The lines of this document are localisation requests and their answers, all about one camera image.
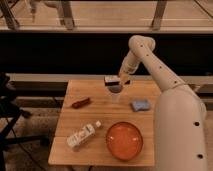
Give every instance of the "white bottle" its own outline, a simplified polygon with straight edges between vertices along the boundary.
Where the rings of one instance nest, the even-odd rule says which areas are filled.
[[[78,147],[82,144],[88,137],[95,134],[95,129],[101,127],[101,122],[96,121],[95,126],[92,124],[86,124],[82,129],[70,137],[67,138],[67,143],[71,148]]]

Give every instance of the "small cup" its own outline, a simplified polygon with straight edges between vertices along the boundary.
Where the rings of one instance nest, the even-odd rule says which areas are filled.
[[[113,103],[119,102],[122,89],[123,89],[123,86],[121,86],[121,85],[114,85],[114,86],[108,87],[108,90],[109,90],[110,96],[111,96],[111,101]]]

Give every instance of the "orange plate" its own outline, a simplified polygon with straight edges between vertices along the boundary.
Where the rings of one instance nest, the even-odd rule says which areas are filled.
[[[143,138],[139,129],[129,122],[118,122],[107,131],[106,143],[112,155],[131,160],[142,150]]]

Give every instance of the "bowl rim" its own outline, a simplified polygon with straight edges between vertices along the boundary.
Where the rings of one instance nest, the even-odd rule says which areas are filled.
[[[110,130],[111,130],[114,126],[119,125],[119,124],[128,124],[128,125],[132,126],[132,127],[138,132],[138,135],[139,135],[139,137],[140,137],[140,139],[141,139],[140,149],[139,149],[139,150],[137,151],[137,153],[135,153],[132,157],[129,157],[129,158],[126,158],[126,159],[120,158],[120,157],[118,157],[118,156],[115,156],[114,153],[112,152],[112,150],[110,150],[110,148],[109,148],[109,143],[108,143],[108,141],[107,141],[107,137],[108,137],[108,134],[109,134]],[[134,124],[132,124],[132,123],[130,123],[130,122],[127,122],[127,121],[120,121],[120,122],[116,122],[116,123],[112,124],[112,125],[108,128],[108,130],[107,130],[105,140],[106,140],[106,144],[107,144],[107,149],[110,151],[110,153],[111,153],[115,158],[120,159],[120,160],[122,160],[122,161],[128,161],[128,160],[131,160],[131,159],[135,158],[135,157],[142,151],[143,146],[144,146],[144,140],[143,140],[143,136],[142,136],[141,131],[138,129],[137,126],[135,126]]]

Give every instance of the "black cable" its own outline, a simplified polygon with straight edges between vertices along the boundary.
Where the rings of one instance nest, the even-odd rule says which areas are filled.
[[[207,11],[197,0],[194,0],[194,2],[211,18],[213,18],[213,15]]]
[[[10,6],[10,10],[12,10],[13,7],[15,7],[16,4],[17,4],[18,2],[19,2],[19,0],[16,0],[16,1]]]
[[[4,107],[2,106],[2,104],[0,103],[0,107],[1,110],[5,113]],[[17,138],[16,133],[14,131],[14,129],[11,129],[14,135],[14,138]],[[46,171],[46,169],[44,167],[42,167],[34,158],[33,156],[30,154],[30,152],[28,152],[22,145],[21,143],[17,143],[19,145],[19,147],[28,155],[28,157],[35,163],[35,165],[37,165],[41,170]]]

